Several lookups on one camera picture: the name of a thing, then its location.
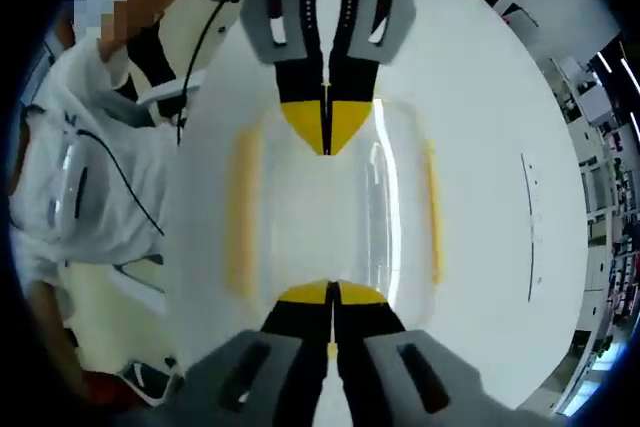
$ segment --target window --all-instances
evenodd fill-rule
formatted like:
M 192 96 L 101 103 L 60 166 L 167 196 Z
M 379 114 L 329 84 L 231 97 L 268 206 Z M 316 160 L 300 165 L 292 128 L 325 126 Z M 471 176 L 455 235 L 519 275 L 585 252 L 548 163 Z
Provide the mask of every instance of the window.
M 614 343 L 611 344 L 609 350 L 607 350 L 601 357 L 599 357 L 593 364 L 592 370 L 609 370 L 613 367 L 618 357 L 624 352 L 624 344 Z
M 589 400 L 589 397 L 598 390 L 598 387 L 600 387 L 599 383 L 585 380 L 562 413 L 567 417 L 571 417 L 587 400 Z

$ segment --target black cable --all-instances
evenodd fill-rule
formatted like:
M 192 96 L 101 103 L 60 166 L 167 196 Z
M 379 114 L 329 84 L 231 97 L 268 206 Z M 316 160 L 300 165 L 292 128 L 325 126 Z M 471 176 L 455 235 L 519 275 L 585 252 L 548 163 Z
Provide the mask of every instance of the black cable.
M 147 209 L 144 208 L 144 205 L 142 205 L 142 202 L 140 202 L 140 199 L 138 199 L 138 196 L 135 194 L 135 192 L 131 188 L 131 185 L 129 184 L 129 181 L 127 180 L 127 176 L 124 175 L 124 172 L 122 172 L 122 168 L 120 167 L 120 164 L 116 160 L 115 156 L 113 155 L 113 152 L 111 152 L 111 149 L 107 146 L 107 144 L 105 144 L 100 137 L 98 137 L 97 135 L 95 135 L 92 132 L 89 132 L 88 130 L 80 129 L 80 130 L 78 130 L 78 135 L 79 136 L 84 136 L 84 137 L 89 137 L 90 139 L 95 140 L 96 142 L 98 142 L 104 148 L 104 150 L 107 151 L 107 154 L 109 154 L 109 157 L 111 157 L 111 160 L 113 160 L 113 163 L 116 165 L 116 168 L 118 169 L 118 172 L 120 173 L 120 176 L 122 177 L 122 180 L 124 181 L 124 185 L 127 186 L 127 189 L 129 190 L 129 193 L 131 194 L 131 197 L 133 197 L 133 200 L 135 200 L 136 204 L 138 204 L 138 207 L 140 207 L 142 212 L 144 212 L 144 215 L 147 216 L 147 219 L 149 219 L 149 221 L 153 224 L 153 226 L 156 228 L 156 230 L 158 232 L 160 232 L 160 235 L 162 235 L 164 237 L 163 230 L 160 228 L 160 226 L 158 226 L 156 221 L 153 220 L 153 217 L 151 217 L 149 212 L 147 212 Z
M 180 98 L 182 99 L 182 108 L 178 111 L 178 122 L 176 127 L 176 133 L 178 136 L 178 145 L 180 145 L 180 130 L 182 129 L 182 111 L 184 110 L 184 106 L 187 105 L 187 86 L 189 85 L 189 78 L 191 77 L 191 72 L 193 71 L 193 66 L 196 63 L 196 58 L 198 57 L 198 53 L 200 52 L 200 48 L 202 47 L 202 43 L 204 42 L 204 37 L 207 35 L 211 24 L 216 19 L 224 4 L 229 2 L 230 0 L 220 0 L 216 8 L 213 9 L 213 13 L 207 20 L 207 23 L 204 25 L 204 29 L 202 29 L 202 33 L 200 34 L 200 38 L 198 39 L 198 43 L 196 44 L 196 48 L 193 51 L 193 55 L 191 56 L 191 61 L 189 62 L 189 68 L 187 69 L 187 75 L 184 78 L 184 85 L 182 86 L 182 93 L 180 94 Z

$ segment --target floor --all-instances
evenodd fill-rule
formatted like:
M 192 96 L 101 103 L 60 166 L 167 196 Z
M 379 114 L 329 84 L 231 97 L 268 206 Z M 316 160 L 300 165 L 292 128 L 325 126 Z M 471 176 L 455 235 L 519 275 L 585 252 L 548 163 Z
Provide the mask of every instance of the floor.
M 160 38 L 178 77 L 185 75 L 200 32 L 214 7 L 209 0 L 176 0 L 165 13 Z M 196 60 L 196 70 L 206 66 L 215 47 L 216 35 L 212 28 Z M 132 76 L 139 93 L 149 88 L 135 65 L 132 65 Z M 72 264 L 62 272 L 75 307 L 67 322 L 78 339 L 83 367 L 115 373 L 129 360 L 136 359 L 166 369 L 164 359 L 172 355 L 172 348 L 162 316 L 115 287 L 109 278 L 111 268 Z M 129 273 L 161 288 L 160 269 L 148 261 L 127 267 Z

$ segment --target black wire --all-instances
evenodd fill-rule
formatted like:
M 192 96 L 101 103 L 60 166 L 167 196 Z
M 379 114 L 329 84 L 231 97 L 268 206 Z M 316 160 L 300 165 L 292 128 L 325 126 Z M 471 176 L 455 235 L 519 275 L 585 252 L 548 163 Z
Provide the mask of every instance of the black wire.
M 88 130 L 83 130 L 83 129 L 78 130 L 78 135 L 79 136 L 89 137 L 90 139 L 95 140 L 96 142 L 98 142 L 104 148 L 104 150 L 107 151 L 107 154 L 109 154 L 109 157 L 111 157 L 111 160 L 113 160 L 113 163 L 116 165 L 116 168 L 118 169 L 118 172 L 120 172 L 120 176 L 122 177 L 122 180 L 124 180 L 124 185 L 127 186 L 127 189 L 129 190 L 129 193 L 133 197 L 133 200 L 135 200 L 136 204 L 138 204 L 138 207 L 140 207 L 142 212 L 144 212 L 144 215 L 147 216 L 147 219 L 149 219 L 149 221 L 153 224 L 153 226 L 156 228 L 156 230 L 158 232 L 160 232 L 160 235 L 162 235 L 164 237 L 164 232 L 158 226 L 156 221 L 153 220 L 153 217 L 151 217 L 149 212 L 147 212 L 147 209 L 144 208 L 144 205 L 142 205 L 142 202 L 140 202 L 140 199 L 138 199 L 138 196 L 135 194 L 135 192 L 131 188 L 131 185 L 129 184 L 129 181 L 127 180 L 127 176 L 124 175 L 124 172 L 122 172 L 122 169 L 120 168 L 120 164 L 116 160 L 115 156 L 113 155 L 113 152 L 111 152 L 111 149 L 107 146 L 107 144 L 105 144 L 100 137 L 98 137 L 97 135 L 93 134 L 92 132 L 89 132 Z
M 182 99 L 183 107 L 178 111 L 178 122 L 176 127 L 176 133 L 178 136 L 178 145 L 180 145 L 180 130 L 182 129 L 182 111 L 184 110 L 184 106 L 187 105 L 187 86 L 189 85 L 189 77 L 191 77 L 191 72 L 193 71 L 193 66 L 196 63 L 196 58 L 198 57 L 198 53 L 200 52 L 200 48 L 202 47 L 202 43 L 204 42 L 204 37 L 207 35 L 211 24 L 216 19 L 224 4 L 229 2 L 230 0 L 220 0 L 216 8 L 213 9 L 213 13 L 207 20 L 207 23 L 204 25 L 202 29 L 202 33 L 200 34 L 200 38 L 198 39 L 198 43 L 196 44 L 196 48 L 193 51 L 193 55 L 191 56 L 191 61 L 189 62 L 189 68 L 187 69 L 187 75 L 184 78 L 184 85 L 182 86 L 182 93 L 180 94 L 180 98 Z

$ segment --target white table surface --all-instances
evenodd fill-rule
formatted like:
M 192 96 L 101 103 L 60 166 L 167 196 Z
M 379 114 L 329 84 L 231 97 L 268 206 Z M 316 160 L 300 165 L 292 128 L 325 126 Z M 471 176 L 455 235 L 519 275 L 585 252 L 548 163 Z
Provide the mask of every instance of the white table surface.
M 331 2 L 318 0 L 321 17 Z M 488 5 L 416 5 L 413 29 L 394 63 L 380 69 L 378 90 L 413 105 L 424 138 L 435 143 L 444 276 L 429 299 L 425 328 L 479 369 L 490 395 L 516 407 L 564 356 L 579 316 L 587 227 L 578 162 L 545 79 Z M 326 25 L 320 27 L 322 35 Z M 168 320 L 184 369 L 239 330 L 259 327 L 260 319 L 221 287 L 226 189 L 238 130 L 277 105 L 273 69 L 257 63 L 238 23 L 195 101 L 170 189 Z M 538 183 L 530 301 L 532 227 L 522 155 L 533 166 L 530 182 Z M 293 277 L 340 275 L 329 267 L 305 270 L 300 249 L 313 256 L 321 241 L 301 246 L 300 225 L 272 226 L 285 239 L 278 249 L 291 249 L 281 257 L 298 255 Z

